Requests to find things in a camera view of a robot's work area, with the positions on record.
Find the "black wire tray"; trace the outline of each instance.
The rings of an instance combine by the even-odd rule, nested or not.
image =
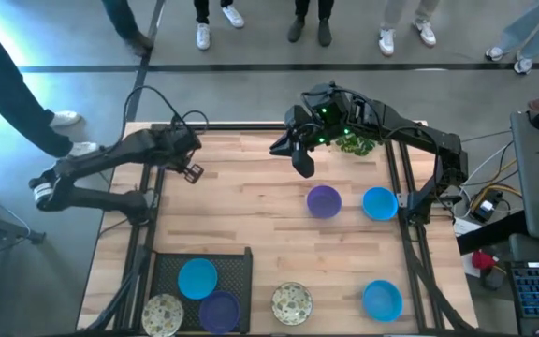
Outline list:
[[[243,255],[216,254],[160,254],[155,253],[153,278],[149,297],[169,294],[177,297],[184,308],[184,320],[179,331],[205,331],[198,319],[202,300],[187,299],[178,288],[178,273],[193,258],[207,258],[218,273],[217,287],[239,299],[240,318],[232,332],[248,333],[251,328],[251,286],[253,279],[253,254],[246,247]]]

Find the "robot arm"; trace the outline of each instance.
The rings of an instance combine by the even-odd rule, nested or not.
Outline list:
[[[307,110],[296,105],[286,113],[286,133],[270,147],[270,153],[292,157],[293,166],[303,177],[314,174],[308,152],[353,133],[380,142],[393,139],[436,154],[434,175],[406,199],[412,222],[428,223],[432,202],[449,185],[459,186],[467,180],[467,154],[461,149],[459,136],[405,119],[388,105],[334,82],[316,85],[302,96]]]
[[[190,183],[196,183],[203,168],[189,168],[195,150],[201,148],[197,135],[188,126],[172,120],[170,125],[139,130],[121,142],[79,157],[60,159],[53,166],[30,181],[36,206],[41,211],[62,211],[68,207],[89,207],[103,211],[120,211],[133,225],[148,220],[151,202],[138,191],[124,194],[97,191],[74,186],[82,177],[112,169],[121,164],[138,163],[163,167],[180,174]]]

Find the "pants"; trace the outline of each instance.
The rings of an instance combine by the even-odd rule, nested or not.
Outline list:
[[[234,0],[222,0],[220,5],[228,7],[232,5]],[[210,24],[210,0],[195,0],[195,9],[197,10],[197,22]]]
[[[72,149],[72,142],[49,127],[53,112],[38,104],[24,84],[20,71],[10,62],[7,53],[0,55],[0,114],[45,153],[66,156]]]
[[[118,35],[123,39],[134,38],[138,34],[138,26],[128,0],[101,1]]]
[[[510,52],[523,43],[539,24],[539,1],[515,22],[504,28],[501,41],[497,47],[504,52]],[[523,47],[521,56],[532,59],[539,56],[539,30],[532,39]]]
[[[402,10],[407,0],[388,0],[384,13],[383,29],[395,29],[401,20]],[[419,7],[415,11],[418,20],[429,21],[440,0],[421,0]]]
[[[304,18],[309,11],[309,3],[311,0],[296,0],[295,15],[299,18]],[[334,7],[334,0],[317,0],[319,6],[319,20],[329,19],[332,14],[332,8]]]

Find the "concrete floor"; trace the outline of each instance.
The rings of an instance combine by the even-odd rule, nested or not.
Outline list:
[[[212,3],[213,42],[206,52],[195,45],[195,12],[190,1],[167,0],[151,65],[430,63],[444,68],[450,64],[480,68],[484,50],[530,2],[442,0],[432,20],[438,46],[429,50],[411,30],[409,21],[418,1],[410,1],[397,32],[397,53],[385,59],[376,42],[384,0],[338,1],[331,20],[334,43],[327,49],[315,41],[314,2],[305,34],[294,45],[285,39],[293,20],[291,0],[237,0],[247,20],[239,31],[229,26],[219,6]],[[157,0],[130,3],[146,32]],[[140,59],[126,51],[98,1],[0,0],[0,39],[19,66],[37,72],[26,73],[25,79],[44,106],[84,115],[85,122],[67,130],[72,139],[107,145],[116,140],[124,99],[135,85]],[[68,73],[68,66],[79,66],[75,69],[80,72]],[[109,72],[105,66],[126,67]],[[527,77],[509,70],[205,70],[153,71],[145,83],[166,94],[178,110],[203,110],[212,121],[269,121],[282,120],[284,112],[299,103],[299,92],[318,82],[335,80],[385,101],[407,118],[427,120],[463,139],[507,129],[509,113],[525,110],[526,101],[539,96],[539,70]],[[157,97],[142,95],[137,121],[166,121],[169,116]],[[509,140],[506,134],[466,143],[470,169]],[[0,336],[68,332],[77,322],[102,213],[76,208],[38,212],[27,182],[52,163],[52,158],[0,118],[0,202],[48,235],[42,245],[15,247],[1,268]],[[475,180],[488,178],[495,167],[496,163],[491,163]],[[510,183],[517,186],[517,181]],[[98,176],[85,178],[80,185],[108,188]],[[483,291],[473,294],[481,328],[513,332],[509,300],[494,300]]]

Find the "wooden tabletop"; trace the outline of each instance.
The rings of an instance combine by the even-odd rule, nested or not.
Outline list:
[[[149,126],[128,124],[126,134]],[[318,148],[312,153],[315,175],[303,179],[289,158],[269,154],[279,135],[218,131],[202,136],[203,149],[193,158],[205,169],[199,182],[191,185],[178,174],[166,175],[154,249],[160,253],[242,254],[245,246],[251,247],[251,333],[416,332],[399,225],[396,219],[374,222],[360,207],[367,189],[391,189],[384,147],[365,157],[344,154],[336,147]],[[413,148],[409,152],[416,184],[422,186],[432,173],[433,155]],[[141,171],[142,165],[118,167],[111,190],[134,189]],[[400,162],[399,172],[404,186]],[[342,210],[332,219],[314,219],[307,211],[306,195],[318,184],[330,185],[342,196]],[[123,218],[118,212],[107,213],[102,229]],[[93,322],[118,289],[129,232],[129,225],[122,225],[98,241],[79,327]],[[427,234],[438,286],[476,327],[451,221],[433,217]],[[376,279],[388,280],[401,291],[403,314],[394,323],[378,323],[364,314],[361,293]],[[287,281],[304,284],[313,296],[313,314],[296,327],[282,325],[270,309],[274,289]],[[429,326],[433,326],[425,288],[422,292]]]

